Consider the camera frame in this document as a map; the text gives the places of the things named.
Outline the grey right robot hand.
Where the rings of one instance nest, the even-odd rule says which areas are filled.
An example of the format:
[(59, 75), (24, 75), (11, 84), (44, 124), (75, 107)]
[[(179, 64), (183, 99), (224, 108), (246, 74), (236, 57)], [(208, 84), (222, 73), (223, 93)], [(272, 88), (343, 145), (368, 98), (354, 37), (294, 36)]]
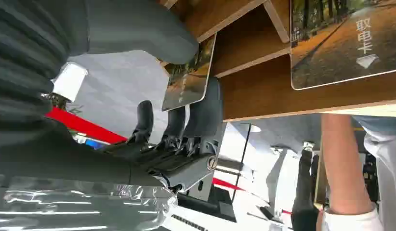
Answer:
[(138, 106), (126, 141), (101, 149), (77, 143), (47, 113), (53, 79), (69, 57), (142, 50), (173, 64), (198, 51), (197, 39), (155, 0), (0, 0), (0, 174), (190, 189), (216, 168), (222, 121), (219, 80), (202, 101), (169, 111), (162, 140), (148, 148), (153, 113)]

